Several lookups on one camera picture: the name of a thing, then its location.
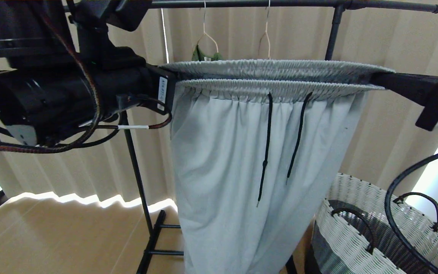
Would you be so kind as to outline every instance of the tan floor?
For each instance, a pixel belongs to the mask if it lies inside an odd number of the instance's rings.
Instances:
[[[166,223],[178,224],[166,208]],[[158,212],[152,213],[155,222]],[[294,253],[299,273],[309,235]],[[107,208],[23,198],[0,207],[0,273],[135,274],[148,241],[141,206]],[[179,229],[163,229],[158,249],[182,250]],[[153,256],[149,274],[182,274],[181,257]]]

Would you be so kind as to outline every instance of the curtain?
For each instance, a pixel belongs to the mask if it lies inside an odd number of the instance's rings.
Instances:
[[[417,2],[438,4],[438,0]],[[265,59],[267,9],[207,8],[206,30],[224,59]],[[189,61],[202,35],[204,9],[163,10],[170,61]],[[333,8],[272,7],[268,19],[272,59],[323,59]],[[200,47],[215,52],[211,40]],[[344,12],[334,60],[376,64],[403,73],[438,75],[438,14],[365,8]],[[370,92],[340,172],[386,188],[401,171],[438,147],[438,129],[415,126],[421,107],[394,92]],[[410,191],[423,170],[397,188]]]
[[[339,61],[183,62],[171,126],[188,274],[278,273],[344,158],[370,73]]]
[[[75,26],[70,25],[70,28],[74,41],[77,41]],[[116,45],[131,47],[152,64],[166,62],[160,10],[148,11],[139,28],[132,33],[113,26],[109,28],[109,37]],[[1,69],[9,69],[5,59],[0,59]],[[163,120],[162,116],[141,108],[128,111],[128,116],[130,124],[155,124]],[[110,132],[96,130],[90,141]],[[169,175],[168,136],[167,129],[132,131],[148,203],[174,195],[173,179]],[[3,135],[0,138],[14,142]],[[39,194],[48,191],[54,191],[58,196],[97,194],[101,201],[117,194],[123,196],[124,201],[139,197],[123,132],[102,145],[61,154],[0,153],[0,185],[8,197],[23,192]]]

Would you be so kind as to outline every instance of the green garment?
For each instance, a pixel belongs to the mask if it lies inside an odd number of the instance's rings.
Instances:
[[[192,54],[192,61],[217,61],[222,60],[222,55],[219,52],[214,53],[213,56],[209,56],[204,54],[204,52],[198,47],[195,46],[195,50]]]

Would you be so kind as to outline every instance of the elastic waistband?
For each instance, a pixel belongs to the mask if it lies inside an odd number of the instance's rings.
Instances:
[[[229,99],[245,102],[268,102],[268,94],[273,102],[303,101],[307,94],[313,93],[311,100],[335,99],[366,92],[384,90],[384,87],[362,84],[316,83],[303,81],[278,80],[187,80],[176,84],[175,98],[191,92],[193,97],[199,95],[214,99]]]
[[[394,70],[371,64],[321,60],[234,60],[177,62],[162,68],[187,79],[229,78],[367,84],[373,73]]]

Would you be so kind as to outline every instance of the clothes rack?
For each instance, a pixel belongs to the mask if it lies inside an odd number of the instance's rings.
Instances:
[[[325,51],[325,60],[331,60],[334,52],[334,47],[341,24],[342,14],[346,10],[356,10],[362,8],[385,8],[411,11],[424,11],[438,13],[438,5],[429,5],[423,3],[413,2],[395,2],[389,0],[207,0],[207,7],[333,7],[334,15],[332,17],[332,26],[330,30],[327,50]],[[153,0],[151,8],[155,9],[172,9],[172,8],[202,8],[204,7],[204,0]],[[124,120],[127,123],[127,116],[125,112]],[[164,224],[166,213],[161,210],[158,214],[157,221],[153,225],[148,212],[146,204],[146,197],[144,194],[143,182],[141,180],[140,170],[130,130],[125,130],[125,137],[129,149],[129,154],[132,159],[132,165],[138,184],[139,193],[141,196],[144,216],[150,237],[148,245],[143,252],[143,257],[139,264],[136,274],[146,274],[153,255],[178,255],[183,256],[183,251],[176,250],[157,250],[156,243],[160,236],[160,231],[164,229],[180,229],[180,225]],[[297,269],[294,264],[293,256],[287,261],[285,268],[288,274],[297,274]]]

